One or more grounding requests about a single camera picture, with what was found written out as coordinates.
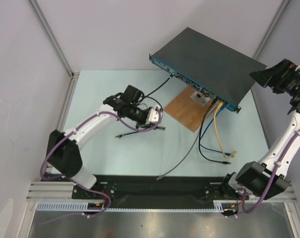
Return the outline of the black transceiver plug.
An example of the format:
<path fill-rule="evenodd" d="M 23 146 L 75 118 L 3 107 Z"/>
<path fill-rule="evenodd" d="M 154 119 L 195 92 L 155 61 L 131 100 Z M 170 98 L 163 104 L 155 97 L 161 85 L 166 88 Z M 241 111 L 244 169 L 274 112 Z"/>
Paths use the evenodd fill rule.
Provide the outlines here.
<path fill-rule="evenodd" d="M 165 130 L 166 128 L 163 127 L 163 126 L 158 126 L 158 127 L 156 127 L 156 129 L 159 129 L 159 130 Z"/>

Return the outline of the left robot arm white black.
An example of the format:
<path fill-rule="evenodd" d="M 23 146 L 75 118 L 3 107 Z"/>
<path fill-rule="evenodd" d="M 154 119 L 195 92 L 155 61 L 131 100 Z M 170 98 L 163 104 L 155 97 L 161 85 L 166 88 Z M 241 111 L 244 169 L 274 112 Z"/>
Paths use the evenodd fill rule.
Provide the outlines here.
<path fill-rule="evenodd" d="M 144 98 L 142 91 L 129 85 L 124 92 L 107 97 L 99 109 L 79 125 L 66 131 L 51 132 L 47 154 L 40 168 L 41 176 L 44 176 L 45 166 L 50 164 L 67 179 L 81 185 L 87 197 L 96 198 L 100 186 L 97 178 L 84 167 L 80 151 L 97 133 L 117 121 L 130 127 L 124 118 L 136 122 L 135 127 L 130 127 L 135 132 L 157 129 L 163 117 L 162 107 L 141 109 L 139 103 Z"/>

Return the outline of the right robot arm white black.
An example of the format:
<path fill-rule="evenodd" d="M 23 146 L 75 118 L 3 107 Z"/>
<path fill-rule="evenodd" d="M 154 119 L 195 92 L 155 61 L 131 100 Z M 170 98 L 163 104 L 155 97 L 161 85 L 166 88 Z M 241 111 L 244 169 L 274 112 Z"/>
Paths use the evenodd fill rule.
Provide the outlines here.
<path fill-rule="evenodd" d="M 300 65 L 283 59 L 271 68 L 250 73 L 250 77 L 273 93 L 290 95 L 291 120 L 259 161 L 246 163 L 238 173 L 225 176 L 218 188 L 224 199 L 235 199 L 244 190 L 264 200 L 284 192 L 289 186 L 285 180 L 288 168 L 300 148 Z"/>

